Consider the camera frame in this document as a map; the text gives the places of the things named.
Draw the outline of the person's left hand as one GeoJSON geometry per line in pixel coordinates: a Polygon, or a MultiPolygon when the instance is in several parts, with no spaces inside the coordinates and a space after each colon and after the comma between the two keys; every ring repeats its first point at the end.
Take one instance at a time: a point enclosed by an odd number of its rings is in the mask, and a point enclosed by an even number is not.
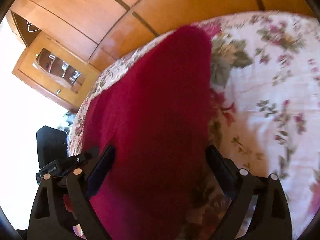
{"type": "MultiPolygon", "coordinates": [[[[66,210],[73,215],[74,220],[77,220],[76,215],[74,213],[74,209],[71,204],[71,199],[68,194],[63,195],[63,201],[64,201],[66,210]]],[[[78,237],[81,237],[82,239],[86,239],[86,236],[79,223],[78,224],[74,223],[74,225],[72,226],[72,229],[78,237]]]]}

